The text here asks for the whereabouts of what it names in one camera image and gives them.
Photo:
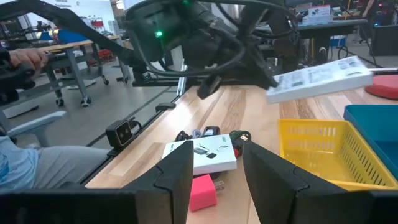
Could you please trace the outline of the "blue storage bin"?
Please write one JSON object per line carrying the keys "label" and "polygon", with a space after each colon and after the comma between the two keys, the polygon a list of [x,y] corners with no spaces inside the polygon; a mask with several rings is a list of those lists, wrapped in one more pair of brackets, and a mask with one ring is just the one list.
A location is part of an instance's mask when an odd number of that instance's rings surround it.
{"label": "blue storage bin", "polygon": [[58,39],[61,43],[69,44],[88,40],[81,34],[77,34],[70,30],[60,29],[58,32]]}

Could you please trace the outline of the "rolling workbench wood top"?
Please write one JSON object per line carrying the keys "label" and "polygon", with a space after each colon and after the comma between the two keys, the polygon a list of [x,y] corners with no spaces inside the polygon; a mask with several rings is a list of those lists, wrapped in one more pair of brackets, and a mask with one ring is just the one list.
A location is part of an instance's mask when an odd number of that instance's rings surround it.
{"label": "rolling workbench wood top", "polygon": [[[109,83],[103,73],[98,47],[90,40],[41,47],[40,50],[50,53],[45,69],[50,83],[44,85],[48,88],[45,92],[53,91],[57,96],[56,103],[59,106],[63,106],[63,95],[61,92],[63,88],[76,86],[83,97],[81,105],[88,107],[91,105],[91,97],[87,94],[85,80],[93,80],[100,77],[104,84],[107,85]],[[61,68],[71,71],[68,78],[55,77],[53,71]]]}

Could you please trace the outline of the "black power adapter with cord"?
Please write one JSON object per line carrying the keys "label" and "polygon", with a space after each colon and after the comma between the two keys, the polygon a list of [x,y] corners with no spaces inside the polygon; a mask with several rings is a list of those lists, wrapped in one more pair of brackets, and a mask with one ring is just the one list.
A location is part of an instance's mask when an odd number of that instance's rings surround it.
{"label": "black power adapter with cord", "polygon": [[220,133],[221,133],[221,131],[218,126],[207,126],[204,128],[201,137],[205,138],[208,136],[216,136],[216,135],[220,135]]}

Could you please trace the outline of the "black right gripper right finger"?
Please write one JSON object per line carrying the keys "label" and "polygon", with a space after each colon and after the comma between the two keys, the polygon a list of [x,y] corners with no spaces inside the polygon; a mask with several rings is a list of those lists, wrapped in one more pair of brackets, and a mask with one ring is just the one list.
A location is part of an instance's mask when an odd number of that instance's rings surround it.
{"label": "black right gripper right finger", "polygon": [[319,178],[254,142],[243,165],[261,224],[369,224],[365,194]]}

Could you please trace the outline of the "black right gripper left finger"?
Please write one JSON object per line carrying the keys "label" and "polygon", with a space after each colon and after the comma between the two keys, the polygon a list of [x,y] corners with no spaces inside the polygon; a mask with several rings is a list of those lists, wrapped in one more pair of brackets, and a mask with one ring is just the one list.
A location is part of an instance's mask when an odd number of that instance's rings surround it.
{"label": "black right gripper left finger", "polygon": [[124,224],[186,224],[193,180],[193,141],[185,141],[124,186],[134,195]]}

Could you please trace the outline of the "yellow blue plastic basket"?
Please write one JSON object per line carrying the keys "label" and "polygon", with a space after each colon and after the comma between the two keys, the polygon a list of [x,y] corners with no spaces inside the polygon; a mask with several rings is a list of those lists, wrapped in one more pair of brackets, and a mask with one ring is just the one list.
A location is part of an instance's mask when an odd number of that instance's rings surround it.
{"label": "yellow blue plastic basket", "polygon": [[352,123],[398,180],[398,105],[348,105],[343,118]]}

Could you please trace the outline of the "light grey chair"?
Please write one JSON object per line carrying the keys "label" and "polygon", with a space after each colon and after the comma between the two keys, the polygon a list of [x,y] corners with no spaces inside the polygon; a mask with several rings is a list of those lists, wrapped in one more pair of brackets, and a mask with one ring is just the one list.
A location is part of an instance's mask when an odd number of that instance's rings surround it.
{"label": "light grey chair", "polygon": [[66,115],[66,111],[57,111],[41,118],[34,119],[27,123],[21,124],[12,128],[7,132],[10,137],[15,137],[21,134],[33,134],[36,136],[39,144],[42,147],[48,147],[49,142],[45,136],[45,130],[54,122],[62,119]]}

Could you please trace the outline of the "long white box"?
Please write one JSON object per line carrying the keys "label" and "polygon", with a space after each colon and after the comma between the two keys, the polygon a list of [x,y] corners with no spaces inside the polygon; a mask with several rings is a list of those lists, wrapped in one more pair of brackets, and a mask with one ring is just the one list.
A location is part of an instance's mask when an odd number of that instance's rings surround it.
{"label": "long white box", "polygon": [[266,92],[268,104],[351,90],[373,83],[373,73],[357,57],[276,75],[278,86]]}

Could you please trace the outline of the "white green Acer box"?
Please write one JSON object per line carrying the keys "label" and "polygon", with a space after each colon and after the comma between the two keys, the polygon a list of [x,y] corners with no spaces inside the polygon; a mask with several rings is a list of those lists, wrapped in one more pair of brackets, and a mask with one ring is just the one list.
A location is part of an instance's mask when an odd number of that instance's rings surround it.
{"label": "white green Acer box", "polygon": [[237,168],[229,134],[191,139],[193,142],[193,175],[224,172]]}

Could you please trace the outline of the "black desk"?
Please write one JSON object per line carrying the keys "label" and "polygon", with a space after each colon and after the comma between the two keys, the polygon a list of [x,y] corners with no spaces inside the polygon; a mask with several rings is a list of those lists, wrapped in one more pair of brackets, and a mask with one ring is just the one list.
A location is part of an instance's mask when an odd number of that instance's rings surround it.
{"label": "black desk", "polygon": [[355,26],[366,24],[366,19],[335,20],[326,24],[299,25],[302,39],[309,39],[309,56],[315,65],[327,63],[330,38],[336,35],[352,34]]}

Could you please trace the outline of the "person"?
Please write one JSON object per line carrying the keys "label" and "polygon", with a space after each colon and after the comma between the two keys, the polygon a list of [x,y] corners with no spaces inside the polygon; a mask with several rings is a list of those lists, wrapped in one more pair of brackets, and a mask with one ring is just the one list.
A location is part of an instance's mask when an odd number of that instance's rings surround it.
{"label": "person", "polygon": [[360,27],[359,33],[361,39],[358,44],[369,42],[368,39],[373,36],[374,16],[378,7],[377,2],[378,0],[361,0],[362,8],[360,15],[368,23]]}
{"label": "person", "polygon": [[19,148],[10,137],[0,136],[0,191],[78,184],[107,153],[106,149],[83,146]]}

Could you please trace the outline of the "silver aluminium bracket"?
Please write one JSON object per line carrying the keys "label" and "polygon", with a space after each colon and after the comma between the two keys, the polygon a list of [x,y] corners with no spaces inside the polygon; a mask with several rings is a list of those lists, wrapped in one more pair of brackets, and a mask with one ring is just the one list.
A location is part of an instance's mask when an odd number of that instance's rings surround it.
{"label": "silver aluminium bracket", "polygon": [[[184,72],[187,69],[187,66],[184,63],[182,63],[180,69],[182,72]],[[177,96],[182,96],[185,93],[186,82],[187,82],[186,77],[180,77],[178,79]]]}

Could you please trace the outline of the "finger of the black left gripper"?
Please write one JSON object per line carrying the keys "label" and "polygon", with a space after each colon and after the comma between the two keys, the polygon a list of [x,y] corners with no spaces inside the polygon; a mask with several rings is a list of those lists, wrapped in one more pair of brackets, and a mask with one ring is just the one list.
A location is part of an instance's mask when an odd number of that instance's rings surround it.
{"label": "finger of the black left gripper", "polygon": [[205,98],[215,93],[219,89],[220,85],[221,77],[217,75],[210,75],[201,82],[197,90],[197,96],[200,99],[204,100]]}
{"label": "finger of the black left gripper", "polygon": [[241,65],[256,86],[263,89],[278,86],[278,82],[273,77],[273,70],[266,64],[263,54],[257,46],[246,47]]}

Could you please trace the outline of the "person's hand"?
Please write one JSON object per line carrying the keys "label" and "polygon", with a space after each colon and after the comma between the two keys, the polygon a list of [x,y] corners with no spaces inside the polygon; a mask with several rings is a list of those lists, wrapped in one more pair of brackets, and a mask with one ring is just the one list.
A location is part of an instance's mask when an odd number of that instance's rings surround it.
{"label": "person's hand", "polygon": [[10,63],[13,66],[16,67],[21,63],[26,63],[37,72],[40,71],[48,61],[47,55],[40,49],[36,48],[15,49],[10,51],[9,55]]}

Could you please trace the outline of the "pink charger plug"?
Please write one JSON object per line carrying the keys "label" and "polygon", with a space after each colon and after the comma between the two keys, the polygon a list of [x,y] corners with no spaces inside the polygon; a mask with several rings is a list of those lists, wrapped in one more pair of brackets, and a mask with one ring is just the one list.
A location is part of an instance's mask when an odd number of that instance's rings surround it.
{"label": "pink charger plug", "polygon": [[222,180],[213,182],[210,175],[203,175],[192,180],[189,210],[191,212],[214,206],[218,203],[217,193],[224,189]]}

